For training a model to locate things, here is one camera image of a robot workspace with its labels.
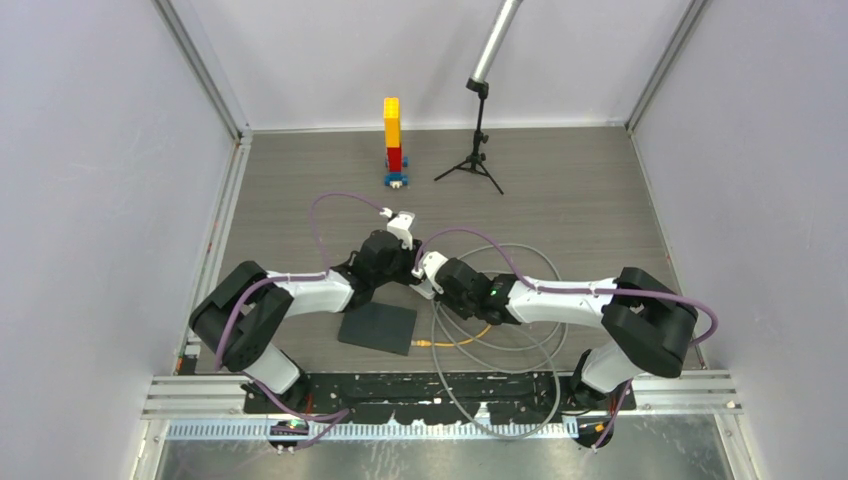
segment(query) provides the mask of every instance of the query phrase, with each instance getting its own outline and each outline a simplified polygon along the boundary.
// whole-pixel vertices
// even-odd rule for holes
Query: yellow lego brick
[[[386,148],[400,146],[400,101],[386,97],[383,102],[383,121],[386,124]]]

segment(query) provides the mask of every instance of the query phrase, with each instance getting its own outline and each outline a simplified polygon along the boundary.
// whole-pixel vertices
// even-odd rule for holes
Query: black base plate
[[[540,423],[550,412],[555,398],[553,378],[547,372],[519,375],[446,373],[445,377],[470,414],[474,415],[480,403],[486,402],[493,425]],[[563,391],[561,412],[553,422],[561,421],[563,412],[567,415],[582,410],[567,403],[568,379],[559,377]],[[311,394],[312,412],[332,413],[350,408],[348,422],[379,425],[394,418],[402,425],[409,425],[414,420],[423,420],[428,425],[467,423],[451,403],[435,373],[317,373],[306,375],[302,381]],[[607,400],[594,409],[604,410],[608,406]],[[631,393],[625,398],[622,410],[635,408]],[[279,411],[263,395],[255,395],[245,401],[244,412],[269,414]]]

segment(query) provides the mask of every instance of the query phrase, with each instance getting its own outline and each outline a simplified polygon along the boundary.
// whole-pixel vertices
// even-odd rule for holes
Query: tripod leg
[[[439,175],[438,177],[434,178],[434,179],[433,179],[433,181],[434,181],[434,182],[438,182],[439,180],[441,180],[441,179],[445,178],[446,176],[448,176],[448,174],[449,174],[450,172],[452,172],[452,171],[456,170],[456,168],[457,168],[458,166],[459,166],[459,165],[456,165],[456,166],[451,167],[451,168],[450,168],[447,172],[445,172],[445,173],[443,173],[443,174]]]
[[[485,173],[485,174],[486,174],[486,176],[487,176],[487,177],[489,177],[489,180],[491,180],[491,181],[492,181],[492,183],[494,183],[494,184],[495,184],[495,188],[497,188],[497,189],[498,189],[498,191],[499,191],[499,192],[501,192],[501,195],[503,195],[504,193],[503,193],[503,190],[501,190],[501,186],[500,186],[500,185],[498,185],[498,182],[496,182],[496,181],[495,181],[495,177],[493,177],[493,176],[489,173],[489,171],[488,171],[488,170],[486,170],[486,166],[485,166],[485,165],[483,165],[483,162],[480,162],[478,165],[480,166],[480,168],[482,168],[482,169],[483,169],[483,173]]]
[[[439,180],[441,180],[442,178],[446,177],[446,176],[447,176],[450,172],[452,172],[452,171],[454,171],[454,170],[458,170],[459,168],[461,168],[463,165],[465,165],[465,164],[466,164],[466,163],[468,163],[469,161],[470,161],[470,160],[468,160],[468,159],[466,158],[465,160],[463,160],[463,161],[461,161],[461,162],[457,163],[456,165],[452,166],[450,169],[448,169],[448,171],[447,171],[447,172],[445,172],[445,173],[443,173],[443,174],[439,175],[438,177],[434,178],[434,179],[433,179],[433,181],[434,181],[434,182],[438,182],[438,181],[439,181]]]

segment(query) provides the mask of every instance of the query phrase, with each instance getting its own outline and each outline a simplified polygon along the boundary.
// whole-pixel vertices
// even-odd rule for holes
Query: gray cable
[[[491,271],[484,271],[484,272],[482,272],[482,273],[492,273],[492,272],[491,272]],[[453,328],[457,329],[460,333],[462,333],[462,334],[463,334],[463,335],[465,335],[466,337],[468,337],[468,338],[473,338],[473,339],[474,339],[474,343],[479,343],[480,345],[485,345],[485,346],[487,346],[487,347],[489,347],[489,348],[491,348],[491,349],[493,349],[493,350],[500,350],[500,351],[503,351],[503,352],[524,352],[524,351],[532,350],[532,349],[536,348],[536,345],[527,345],[527,346],[524,346],[524,347],[502,347],[502,346],[500,346],[500,345],[493,345],[493,344],[491,344],[491,343],[489,343],[489,342],[485,342],[485,341],[483,341],[482,339],[477,338],[477,336],[476,336],[476,335],[472,335],[472,334],[468,333],[467,331],[463,330],[463,329],[462,329],[462,327],[460,327],[459,325],[457,325],[456,321],[455,321],[454,319],[450,318],[450,315],[449,315],[449,314],[448,314],[448,312],[444,309],[444,307],[442,307],[442,305],[441,305],[440,303],[430,302],[430,304],[431,304],[431,306],[433,307],[433,311],[434,311],[434,312],[435,312],[435,311],[438,311],[439,313],[441,313],[442,315],[444,315],[444,316],[445,316],[445,319],[447,319],[448,323],[450,323],[451,325],[453,325]],[[539,342],[540,344],[542,344],[542,345],[544,345],[544,344],[548,343],[548,341],[549,341],[551,338],[553,338],[553,336],[554,336],[554,335],[555,335],[555,334],[556,334],[556,333],[560,330],[560,328],[562,328],[562,327],[561,327],[562,325],[563,325],[563,324],[561,324],[561,323],[557,323],[556,328],[554,328],[553,330],[551,330],[551,333],[549,333],[547,337],[543,338],[542,340],[540,340],[540,341],[538,341],[538,342]],[[560,337],[559,344],[558,344],[558,345],[557,345],[557,347],[554,349],[554,353],[552,353],[552,354],[551,354],[552,356],[554,356],[554,357],[555,357],[555,356],[559,353],[560,349],[562,349],[562,344],[563,344],[563,343],[565,343],[565,337],[567,337],[567,336],[568,336],[568,324],[566,323],[566,324],[565,324],[565,327],[563,328],[562,337]],[[544,365],[545,363],[547,363],[547,362],[544,362],[544,361],[543,361],[542,363],[540,363],[539,365],[537,365],[537,368],[538,368],[538,367],[541,367],[541,366],[542,366],[542,365]]]
[[[531,252],[539,255],[540,257],[542,257],[542,259],[545,261],[545,263],[547,263],[548,266],[551,267],[551,270],[554,272],[554,277],[557,280],[562,280],[562,277],[559,274],[559,270],[556,268],[556,265],[554,264],[553,260],[551,260],[544,253],[542,253],[541,250],[539,250],[535,247],[531,247],[530,245],[525,245],[523,243],[503,243],[503,244],[501,244],[501,246],[502,247],[523,248],[525,250],[530,250]],[[483,251],[486,251],[486,250],[492,250],[494,248],[495,247],[493,245],[486,245],[486,246],[483,246],[483,247],[480,247],[480,248],[475,248],[474,250],[471,250],[469,252],[465,252],[465,253],[463,253],[462,255],[460,255],[456,258],[457,258],[457,260],[462,260],[463,258],[474,255],[475,253],[483,252]],[[489,270],[489,271],[486,271],[486,272],[483,272],[483,273],[491,273],[491,274],[499,275],[499,274],[510,274],[512,272],[511,271]],[[460,333],[467,336],[468,338],[474,338],[474,341],[481,344],[481,345],[485,345],[489,348],[494,348],[495,350],[501,350],[501,351],[504,351],[504,352],[523,352],[523,351],[526,351],[526,350],[532,350],[532,349],[536,348],[535,345],[527,345],[527,346],[524,346],[524,347],[502,347],[500,345],[491,344],[491,343],[489,343],[489,342],[487,342],[483,339],[476,338],[475,334],[469,333],[465,329],[461,328],[459,325],[457,325],[457,323],[450,317],[450,315],[448,315],[448,313],[443,308],[439,307],[439,310],[445,316],[445,318],[448,320],[448,322],[451,325],[453,325],[454,328],[456,328]],[[551,330],[551,333],[549,333],[548,336],[545,337],[539,343],[541,343],[542,345],[548,343],[552,338],[554,338],[554,335],[556,335],[556,333],[559,331],[560,328],[562,328],[562,324],[557,323],[554,326],[553,330]],[[565,325],[565,330],[566,330],[566,333],[564,335],[568,335],[568,324]],[[557,349],[555,350],[555,353],[553,353],[551,355],[555,357],[557,355],[557,353],[559,353],[560,348],[562,348],[561,344],[560,344],[560,346],[557,347]],[[545,363],[546,362],[542,362],[541,364],[539,364],[539,366],[541,367]]]
[[[528,340],[535,343],[536,346],[542,352],[544,352],[545,357],[547,359],[547,362],[551,366],[551,373],[553,374],[554,379],[556,380],[558,374],[557,374],[557,371],[556,371],[556,366],[554,365],[554,359],[551,358],[551,355],[548,353],[547,350],[545,350],[545,347],[543,347],[539,342],[537,342],[535,339],[533,339],[533,337],[524,333],[521,329],[516,328],[516,327],[513,327],[513,328],[515,328],[515,331],[517,331],[520,334],[527,337]],[[430,325],[430,336],[433,339],[436,338],[436,322],[433,322],[432,325]],[[556,415],[557,410],[559,409],[559,402],[562,398],[562,392],[561,392],[560,382],[554,381],[554,389],[556,391],[556,398],[554,399],[554,406],[553,406],[553,408],[551,408],[551,412],[542,421],[542,423],[537,425],[532,430],[524,432],[524,433],[520,433],[518,435],[504,435],[502,433],[498,433],[498,432],[492,430],[491,428],[487,427],[486,425],[483,425],[482,423],[475,420],[474,417],[470,413],[468,413],[467,410],[465,410],[465,407],[463,407],[462,404],[459,403],[459,400],[457,400],[456,396],[451,391],[451,388],[448,385],[447,380],[445,379],[445,374],[442,371],[441,365],[439,365],[439,357],[436,355],[436,346],[435,345],[431,346],[430,351],[433,353],[433,363],[436,364],[436,373],[439,374],[439,380],[441,380],[442,386],[445,387],[445,391],[448,393],[448,396],[451,398],[451,400],[453,400],[453,404],[456,405],[456,408],[460,411],[460,413],[462,413],[463,416],[465,416],[465,418],[468,419],[468,421],[470,421],[471,423],[476,425],[477,428],[479,428],[480,430],[483,430],[484,432],[488,433],[489,435],[491,435],[493,437],[500,438],[501,440],[521,440],[522,438],[527,438],[527,437],[535,434],[536,432],[540,431],[541,429],[545,428],[545,426],[547,426],[547,424],[549,424],[551,422],[551,419],[554,418],[554,415]]]
[[[528,249],[528,250],[531,250],[531,251],[533,251],[533,252],[536,252],[537,254],[539,254],[539,255],[540,255],[540,256],[541,256],[541,257],[542,257],[542,258],[543,258],[543,259],[544,259],[544,260],[548,263],[548,265],[549,265],[549,266],[551,267],[551,269],[554,271],[554,274],[555,274],[555,276],[556,276],[556,279],[557,279],[557,280],[561,280],[561,277],[560,277],[560,275],[559,275],[559,271],[557,270],[557,268],[556,268],[556,266],[554,265],[554,263],[550,260],[550,258],[548,258],[548,257],[547,257],[544,253],[540,252],[539,250],[537,250],[537,249],[535,249],[535,248],[533,248],[533,247],[531,247],[531,246],[529,246],[529,245],[522,245],[522,244],[504,244],[504,246],[512,246],[512,247],[526,248],[526,249]],[[490,248],[494,248],[494,247],[492,247],[492,246],[481,247],[481,248],[478,248],[478,249],[472,250],[472,251],[470,251],[470,252],[468,252],[468,253],[465,253],[465,254],[463,254],[463,255],[461,255],[461,256],[459,256],[459,257],[457,257],[457,258],[458,258],[458,259],[462,259],[462,258],[465,258],[465,257],[467,257],[467,256],[469,256],[469,255],[474,254],[474,253],[481,252],[481,251],[484,251],[484,250],[487,250],[487,249],[490,249]],[[482,272],[482,273],[501,273],[501,272],[485,271],[485,272]],[[538,426],[536,426],[536,427],[535,427],[535,428],[533,428],[532,430],[530,430],[530,431],[528,431],[528,432],[521,433],[521,434],[519,434],[519,435],[503,435],[503,434],[501,434],[501,433],[495,432],[495,431],[493,431],[492,429],[490,429],[489,427],[487,427],[486,425],[483,425],[483,424],[481,424],[480,422],[478,422],[477,420],[475,420],[475,419],[474,419],[474,417],[473,417],[471,414],[469,414],[469,413],[468,413],[468,411],[467,411],[467,410],[465,410],[465,408],[464,408],[464,407],[463,407],[463,406],[459,403],[459,401],[457,400],[456,396],[453,394],[453,391],[451,391],[451,387],[448,385],[448,382],[447,382],[447,380],[445,379],[444,372],[442,371],[442,367],[441,367],[441,365],[439,364],[439,358],[438,358],[438,355],[436,355],[436,323],[438,323],[438,324],[439,324],[439,327],[442,329],[442,332],[445,334],[445,336],[448,338],[448,340],[450,340],[450,342],[451,342],[451,343],[453,343],[454,347],[456,347],[457,349],[459,349],[459,351],[460,351],[460,352],[462,352],[465,356],[467,356],[467,357],[468,357],[468,358],[470,358],[471,360],[474,360],[474,361],[475,361],[475,362],[477,362],[478,364],[483,365],[484,367],[487,367],[487,368],[490,368],[490,369],[492,369],[492,370],[495,370],[495,371],[498,371],[498,372],[502,372],[502,373],[527,373],[527,372],[530,372],[530,371],[536,370],[537,368],[540,368],[541,366],[543,366],[543,365],[545,365],[545,364],[548,364],[548,365],[550,365],[550,367],[551,367],[551,373],[552,373],[552,375],[553,375],[554,379],[556,379],[556,378],[557,378],[558,373],[557,373],[557,371],[556,371],[556,366],[554,365],[553,357],[555,357],[555,356],[559,353],[559,351],[562,349],[563,345],[565,344],[565,340],[566,340],[566,338],[567,338],[567,336],[568,336],[568,324],[566,324],[566,325],[565,325],[565,328],[564,328],[564,330],[563,330],[563,334],[562,334],[562,338],[560,339],[559,345],[557,345],[557,348],[554,350],[553,354],[548,353],[548,351],[545,349],[545,347],[542,345],[542,343],[547,342],[548,340],[550,340],[550,339],[554,336],[554,334],[555,334],[555,333],[558,331],[558,329],[560,328],[560,324],[557,324],[557,326],[556,326],[556,327],[555,327],[555,328],[551,331],[551,333],[550,333],[550,334],[548,334],[548,336],[547,336],[547,337],[546,337],[546,338],[545,338],[542,342],[538,342],[538,341],[536,341],[533,337],[531,337],[530,335],[528,335],[526,332],[522,331],[521,329],[519,329],[519,328],[517,328],[517,327],[514,327],[514,326],[510,325],[510,327],[512,327],[515,331],[517,331],[518,333],[520,333],[520,334],[524,335],[525,337],[527,337],[527,339],[528,339],[528,340],[530,340],[530,342],[532,342],[532,343],[533,343],[533,345],[530,345],[530,346],[528,346],[528,347],[518,347],[518,348],[512,348],[512,347],[500,347],[500,346],[498,346],[498,345],[491,345],[491,344],[488,344],[488,343],[486,343],[486,342],[483,342],[483,341],[481,341],[481,340],[479,340],[479,339],[475,339],[475,341],[476,341],[476,342],[480,342],[480,343],[482,343],[482,344],[484,344],[484,345],[487,345],[487,346],[489,346],[489,347],[491,347],[491,348],[495,348],[495,349],[497,349],[497,350],[505,350],[505,351],[522,351],[522,350],[529,350],[529,349],[531,349],[531,348],[538,348],[538,349],[539,349],[539,350],[541,350],[541,351],[542,351],[542,353],[545,355],[545,360],[544,360],[542,363],[540,363],[540,364],[538,364],[538,365],[536,365],[536,366],[530,367],[529,369],[526,369],[526,370],[506,370],[506,369],[503,369],[503,368],[496,367],[496,366],[494,366],[494,365],[492,365],[492,364],[490,364],[490,363],[486,362],[485,360],[482,360],[481,358],[476,357],[475,355],[473,355],[473,354],[471,354],[470,352],[466,351],[466,350],[462,347],[462,345],[459,345],[459,343],[458,343],[456,340],[454,340],[454,339],[453,339],[453,337],[452,337],[452,336],[450,335],[450,333],[448,332],[447,328],[445,327],[444,323],[442,322],[441,317],[439,316],[439,312],[441,312],[442,314],[444,314],[444,315],[445,315],[445,317],[448,319],[448,321],[449,321],[449,322],[450,322],[450,323],[451,323],[451,324],[452,324],[452,325],[453,325],[453,326],[454,326],[457,330],[459,330],[460,332],[464,333],[464,334],[465,334],[465,335],[467,335],[469,338],[471,338],[471,337],[472,337],[472,335],[470,335],[470,334],[469,334],[468,332],[466,332],[465,330],[463,330],[463,329],[459,328],[459,326],[456,324],[456,322],[454,322],[454,321],[453,321],[453,319],[451,319],[451,318],[450,318],[450,316],[447,314],[447,312],[445,312],[445,311],[444,311],[444,309],[442,309],[442,307],[441,307],[441,305],[440,305],[440,304],[436,303],[435,301],[434,301],[434,302],[431,302],[431,303],[432,303],[432,306],[433,306],[433,323],[432,323],[432,325],[430,326],[430,341],[431,341],[431,347],[430,347],[430,349],[431,349],[431,352],[432,352],[432,355],[433,355],[433,363],[434,363],[434,364],[435,364],[435,366],[436,366],[436,373],[438,373],[438,375],[439,375],[439,380],[442,382],[442,386],[445,388],[445,391],[447,392],[447,394],[448,394],[448,396],[451,398],[451,400],[453,400],[454,405],[456,405],[456,408],[460,411],[460,413],[462,413],[462,414],[463,414],[463,416],[465,416],[465,418],[467,418],[467,419],[468,419],[468,421],[470,421],[470,422],[471,422],[471,423],[473,423],[475,426],[477,426],[477,428],[479,428],[479,429],[483,430],[484,432],[488,433],[489,435],[492,435],[492,436],[494,436],[494,437],[496,437],[496,438],[500,438],[500,439],[502,439],[502,440],[520,440],[520,439],[522,439],[522,438],[527,438],[527,437],[529,437],[529,436],[531,436],[531,435],[535,434],[536,432],[538,432],[538,431],[542,430],[543,428],[545,428],[545,426],[546,426],[546,425],[548,425],[548,424],[550,423],[550,421],[553,419],[554,415],[556,415],[557,410],[559,409],[559,403],[560,403],[560,400],[561,400],[561,398],[562,398],[562,392],[561,392],[561,387],[560,387],[560,382],[559,382],[559,381],[554,381],[554,389],[555,389],[555,391],[556,391],[556,399],[555,399],[555,401],[554,401],[554,406],[553,406],[553,408],[551,409],[550,413],[548,413],[548,416],[547,416],[547,417],[546,417],[546,418],[542,421],[542,423],[540,423]]]
[[[451,343],[453,343],[453,346],[454,346],[454,347],[456,347],[456,349],[457,349],[457,350],[459,350],[459,351],[460,351],[463,355],[465,355],[466,357],[470,358],[471,360],[474,360],[475,362],[479,363],[480,365],[482,365],[482,366],[484,366],[484,367],[486,367],[486,368],[489,368],[489,369],[491,369],[491,370],[495,370],[495,371],[497,371],[497,372],[501,372],[501,373],[510,373],[510,374],[518,375],[518,374],[521,374],[521,373],[532,372],[533,370],[537,370],[537,369],[541,368],[541,367],[542,367],[542,366],[544,366],[545,364],[549,364],[548,360],[546,359],[546,360],[542,361],[542,363],[539,363],[539,364],[534,365],[534,366],[532,366],[532,367],[524,368],[524,369],[521,369],[521,370],[509,370],[509,369],[506,369],[506,368],[503,368],[503,367],[498,367],[498,366],[492,365],[491,363],[489,363],[489,362],[487,362],[487,361],[483,360],[482,358],[480,358],[480,357],[478,357],[478,356],[474,355],[473,353],[471,353],[471,352],[469,352],[468,350],[466,350],[466,349],[465,349],[465,347],[463,347],[462,345],[460,345],[460,344],[459,344],[459,342],[457,342],[457,341],[456,341],[456,340],[455,340],[455,339],[451,336],[451,334],[450,334],[450,333],[448,333],[447,328],[445,328],[445,324],[444,324],[444,323],[442,323],[442,317],[440,317],[440,316],[438,316],[438,315],[433,315],[433,320],[434,320],[434,321],[433,321],[433,324],[436,324],[436,323],[438,323],[438,324],[439,324],[439,327],[442,329],[442,333],[444,333],[444,334],[445,334],[445,336],[446,336],[446,337],[448,337],[448,341],[449,341],[449,342],[451,342]],[[533,337],[531,337],[530,335],[528,335],[527,333],[525,333],[523,330],[519,329],[518,327],[516,327],[516,326],[514,326],[514,325],[508,325],[508,326],[510,326],[510,327],[514,328],[515,330],[517,330],[517,331],[521,332],[521,334],[522,334],[522,335],[524,335],[524,336],[526,336],[526,337],[528,337],[528,338],[531,338],[531,339],[533,338]],[[539,342],[537,342],[535,339],[533,339],[533,343],[535,343],[535,345],[533,345],[533,347],[535,347],[535,348],[541,348],[541,349],[542,349],[542,351],[544,351],[544,352],[545,352],[545,355],[546,355],[546,356],[555,356],[556,354],[558,354],[558,353],[559,353],[560,349],[561,349],[561,348],[562,348],[562,346],[565,344],[565,339],[566,339],[566,337],[567,337],[567,333],[568,333],[568,330],[564,330],[564,331],[563,331],[563,336],[562,336],[562,338],[560,339],[559,345],[557,345],[557,348],[556,348],[556,350],[554,350],[554,352],[553,352],[553,353],[548,353],[548,351],[547,351],[547,350],[545,350],[545,347],[543,347],[543,346],[542,346]],[[435,343],[435,342],[436,342],[436,338],[435,338],[435,336],[433,336],[433,337],[431,338],[431,341],[432,341],[433,343]]]

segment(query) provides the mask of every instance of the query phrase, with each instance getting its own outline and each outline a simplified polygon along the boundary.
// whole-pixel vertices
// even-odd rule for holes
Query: red lego brick
[[[389,173],[401,173],[403,170],[403,153],[401,147],[389,147],[386,149],[389,157]]]

